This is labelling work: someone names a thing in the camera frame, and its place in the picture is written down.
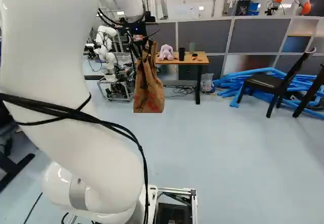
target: wooden desk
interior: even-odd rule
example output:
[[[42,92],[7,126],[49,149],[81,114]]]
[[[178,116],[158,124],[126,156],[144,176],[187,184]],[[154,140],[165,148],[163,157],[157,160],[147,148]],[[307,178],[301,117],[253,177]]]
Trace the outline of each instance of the wooden desk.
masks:
[[[189,54],[189,52],[186,52],[184,55],[184,61],[179,61],[179,53],[173,52],[174,59],[172,61],[169,61],[167,59],[164,59],[163,61],[159,61],[158,57],[160,56],[160,53],[157,53],[156,55],[156,64],[184,64],[184,65],[207,65],[209,64],[208,57],[205,52],[195,52],[198,54],[198,57],[195,60],[192,60],[192,54]]]
[[[185,53],[184,61],[179,61],[179,53],[173,52],[173,57],[177,58],[172,61],[169,61],[167,59],[163,61],[159,61],[158,57],[160,56],[160,53],[157,53],[156,55],[156,64],[183,64],[183,65],[197,65],[198,66],[198,73],[197,73],[197,85],[196,85],[196,104],[200,104],[200,83],[201,83],[201,71],[203,69],[203,65],[208,65],[209,60],[205,52],[195,52],[198,57],[193,60],[192,54],[189,54],[189,52]]]

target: white plastic bag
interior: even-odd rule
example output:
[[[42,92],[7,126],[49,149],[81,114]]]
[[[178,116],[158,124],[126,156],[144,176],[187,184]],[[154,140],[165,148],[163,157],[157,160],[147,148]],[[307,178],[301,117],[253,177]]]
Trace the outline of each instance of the white plastic bag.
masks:
[[[213,73],[204,73],[201,75],[201,89],[202,92],[210,92],[213,89]]]

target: plush bunny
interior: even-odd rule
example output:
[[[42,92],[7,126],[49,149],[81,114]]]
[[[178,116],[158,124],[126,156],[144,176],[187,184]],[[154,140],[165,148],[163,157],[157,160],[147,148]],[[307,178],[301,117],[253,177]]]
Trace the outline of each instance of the plush bunny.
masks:
[[[161,47],[160,56],[158,60],[163,61],[165,58],[168,60],[173,60],[173,48],[167,44],[164,44]]]

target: light blue floor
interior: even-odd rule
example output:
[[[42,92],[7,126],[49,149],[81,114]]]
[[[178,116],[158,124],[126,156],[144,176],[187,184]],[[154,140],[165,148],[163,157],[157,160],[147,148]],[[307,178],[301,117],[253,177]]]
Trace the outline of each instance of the light blue floor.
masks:
[[[163,114],[134,115],[132,104],[104,101],[95,82],[88,85],[101,118],[128,127],[143,145],[149,183],[198,189],[200,224],[324,222],[323,121],[294,119],[284,108],[268,119],[268,104],[249,96],[240,108],[211,95],[201,105],[193,95],[168,98]],[[1,224],[23,223],[49,162],[38,151],[0,194]],[[29,223],[58,224],[63,214],[42,197]]]

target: office cubicle partition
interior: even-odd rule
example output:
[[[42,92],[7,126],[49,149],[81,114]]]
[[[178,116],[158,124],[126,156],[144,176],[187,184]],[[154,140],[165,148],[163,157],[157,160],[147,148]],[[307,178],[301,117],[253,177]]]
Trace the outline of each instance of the office cubicle partition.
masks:
[[[276,67],[288,71],[292,64],[313,46],[317,53],[301,73],[317,74],[324,63],[324,18],[304,16],[223,17],[217,20],[160,21],[153,36],[175,51],[195,42],[197,51],[208,54],[210,65],[204,72],[223,74],[253,68]],[[148,33],[156,30],[147,26]],[[179,80],[195,80],[194,66],[180,65]]]

